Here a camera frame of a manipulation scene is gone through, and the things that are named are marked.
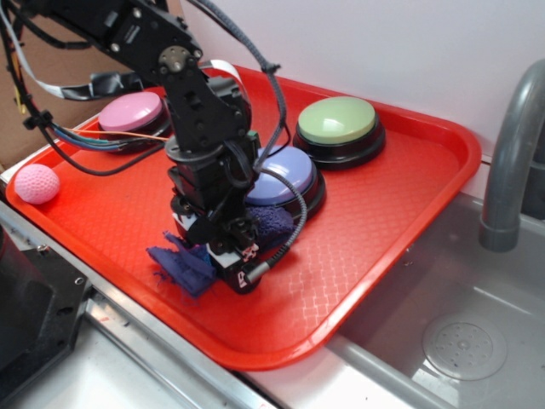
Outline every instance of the screw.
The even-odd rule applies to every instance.
[[[37,252],[44,255],[44,254],[47,254],[49,253],[49,246],[48,245],[39,245],[37,248],[36,248]]]

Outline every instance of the stainless steel sink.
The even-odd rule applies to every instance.
[[[330,348],[454,407],[545,407],[545,224],[523,216],[517,248],[497,254],[479,245],[480,210],[460,194]]]

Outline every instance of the gray faucet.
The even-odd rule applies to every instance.
[[[492,158],[479,242],[509,251],[519,238],[520,213],[545,219],[545,60],[520,79]]]

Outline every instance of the pink ball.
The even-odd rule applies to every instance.
[[[31,205],[50,201],[59,192],[59,177],[43,164],[29,164],[15,176],[15,192]]]

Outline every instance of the sink drain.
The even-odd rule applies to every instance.
[[[495,325],[469,313],[438,317],[424,332],[423,347],[438,371],[462,381],[497,372],[508,351]]]

